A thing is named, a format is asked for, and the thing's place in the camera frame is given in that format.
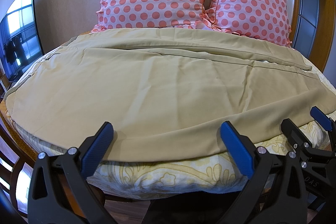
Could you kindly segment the beige khaki pants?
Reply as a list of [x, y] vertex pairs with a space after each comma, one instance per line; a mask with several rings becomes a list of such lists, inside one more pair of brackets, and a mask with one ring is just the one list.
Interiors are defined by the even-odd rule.
[[78, 36], [30, 67], [4, 101], [17, 125], [61, 148], [110, 122], [117, 135], [105, 159], [121, 162], [224, 152], [224, 121], [258, 143], [286, 118], [309, 123], [313, 106], [335, 111], [335, 93], [298, 51], [184, 28]]

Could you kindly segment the yellow floral bed mattress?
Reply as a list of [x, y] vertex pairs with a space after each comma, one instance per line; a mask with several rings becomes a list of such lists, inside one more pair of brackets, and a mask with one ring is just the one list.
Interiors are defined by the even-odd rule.
[[[307, 64], [318, 74], [322, 83], [335, 93], [335, 88], [329, 81], [313, 65]], [[26, 132], [11, 119], [8, 111], [6, 117], [35, 151], [57, 155], [66, 150]], [[325, 135], [312, 119], [300, 127], [314, 145], [322, 143]], [[269, 151], [278, 154], [284, 154], [288, 150], [281, 133], [256, 144], [263, 144]], [[109, 192], [139, 199], [195, 190], [225, 193], [240, 189], [244, 183], [226, 149], [211, 156], [175, 161], [121, 162], [109, 161], [104, 157], [91, 181]]]

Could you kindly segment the right pink polka-dot pillow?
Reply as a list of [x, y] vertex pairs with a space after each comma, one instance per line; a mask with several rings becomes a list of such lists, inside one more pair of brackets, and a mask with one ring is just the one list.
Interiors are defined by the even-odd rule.
[[287, 0], [212, 0], [205, 11], [209, 28], [290, 46]]

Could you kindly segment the black flat television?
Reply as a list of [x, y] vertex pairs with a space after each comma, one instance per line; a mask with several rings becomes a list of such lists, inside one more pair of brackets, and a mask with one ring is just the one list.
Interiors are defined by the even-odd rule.
[[14, 0], [1, 20], [1, 64], [7, 79], [18, 80], [44, 53], [34, 0]]

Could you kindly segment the wooden bed frame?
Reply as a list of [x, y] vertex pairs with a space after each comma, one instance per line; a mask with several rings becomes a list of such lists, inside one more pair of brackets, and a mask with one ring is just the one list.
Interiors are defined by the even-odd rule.
[[[4, 166], [1, 167], [1, 174], [5, 182], [9, 184], [9, 188], [5, 186], [1, 187], [1, 210], [4, 218], [12, 218], [15, 223], [29, 223], [28, 212], [23, 213], [18, 209], [16, 188], [19, 173], [23, 169], [24, 165], [27, 164], [34, 169], [36, 159], [32, 159], [27, 155], [15, 142], [15, 140], [6, 132], [4, 128], [1, 129], [1, 138], [5, 143], [11, 148], [11, 150], [18, 156], [17, 161], [12, 162], [4, 153], [1, 157], [7, 162], [8, 165], [12, 167], [11, 170], [6, 169]], [[104, 198], [98, 197], [101, 204], [104, 206]]]

